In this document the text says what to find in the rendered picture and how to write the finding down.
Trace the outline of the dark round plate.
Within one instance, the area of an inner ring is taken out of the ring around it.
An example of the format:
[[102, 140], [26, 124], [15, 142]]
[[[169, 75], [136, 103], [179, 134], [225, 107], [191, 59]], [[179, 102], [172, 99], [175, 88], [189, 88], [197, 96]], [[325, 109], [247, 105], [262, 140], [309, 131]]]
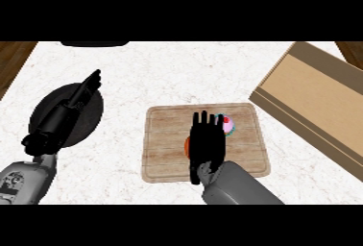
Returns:
[[[30, 116], [29, 132], [33, 134], [39, 127], [42, 120], [45, 119], [48, 113], [54, 109], [55, 105], [62, 99], [68, 99], [76, 92], [80, 83], [74, 83], [60, 87], [40, 101], [33, 114]], [[101, 117], [104, 114], [104, 99], [101, 92], [96, 91], [89, 104], [82, 112], [76, 127], [73, 129], [71, 135], [62, 145], [64, 148], [79, 144], [92, 134], [96, 126], [101, 122]]]

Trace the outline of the pink frosted cupcake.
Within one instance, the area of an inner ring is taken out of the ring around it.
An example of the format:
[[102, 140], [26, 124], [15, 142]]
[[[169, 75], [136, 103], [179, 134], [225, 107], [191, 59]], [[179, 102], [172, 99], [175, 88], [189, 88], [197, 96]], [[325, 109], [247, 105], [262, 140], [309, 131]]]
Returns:
[[225, 135], [231, 136], [237, 130], [237, 123], [229, 115], [225, 113], [217, 113], [216, 116], [223, 116], [223, 130]]

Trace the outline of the cardboard box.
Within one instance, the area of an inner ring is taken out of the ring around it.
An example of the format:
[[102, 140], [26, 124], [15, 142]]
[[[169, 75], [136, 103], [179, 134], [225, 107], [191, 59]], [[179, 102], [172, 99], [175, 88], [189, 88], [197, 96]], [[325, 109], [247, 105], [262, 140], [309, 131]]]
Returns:
[[297, 41], [250, 100], [363, 181], [363, 69]]

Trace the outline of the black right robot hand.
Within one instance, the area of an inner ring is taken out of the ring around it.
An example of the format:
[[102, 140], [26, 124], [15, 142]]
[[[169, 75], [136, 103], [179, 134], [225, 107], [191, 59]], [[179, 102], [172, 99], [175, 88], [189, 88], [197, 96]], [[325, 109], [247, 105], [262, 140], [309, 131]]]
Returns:
[[223, 114], [209, 114], [207, 111], [194, 114], [189, 143], [191, 182], [194, 185], [200, 184], [200, 167], [210, 163], [210, 171], [216, 172], [225, 161], [226, 135], [223, 123]]

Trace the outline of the black appliance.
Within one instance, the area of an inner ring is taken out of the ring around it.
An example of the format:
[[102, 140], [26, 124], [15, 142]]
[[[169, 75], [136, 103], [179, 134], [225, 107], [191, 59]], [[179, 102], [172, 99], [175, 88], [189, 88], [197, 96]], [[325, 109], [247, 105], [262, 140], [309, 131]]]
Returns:
[[71, 47], [119, 47], [129, 41], [62, 41], [61, 44]]

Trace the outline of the wooden cutting board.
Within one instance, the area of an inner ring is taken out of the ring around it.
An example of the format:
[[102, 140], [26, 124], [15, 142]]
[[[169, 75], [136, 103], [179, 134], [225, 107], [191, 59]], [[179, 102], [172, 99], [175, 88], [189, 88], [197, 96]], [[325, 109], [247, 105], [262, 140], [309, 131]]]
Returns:
[[186, 140], [194, 113], [225, 114], [235, 129], [226, 136], [226, 160], [253, 177], [272, 172], [257, 112], [250, 103], [160, 106], [148, 109], [144, 139], [142, 179], [148, 183], [191, 181]]

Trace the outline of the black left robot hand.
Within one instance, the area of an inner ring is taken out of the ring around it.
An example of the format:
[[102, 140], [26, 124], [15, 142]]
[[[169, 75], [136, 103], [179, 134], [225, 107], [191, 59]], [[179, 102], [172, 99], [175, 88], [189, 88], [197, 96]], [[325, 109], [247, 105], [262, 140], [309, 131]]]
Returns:
[[24, 151], [30, 156], [57, 154], [71, 135], [82, 112], [101, 88], [101, 70], [96, 69], [68, 99], [62, 99], [42, 120], [36, 132], [23, 139]]

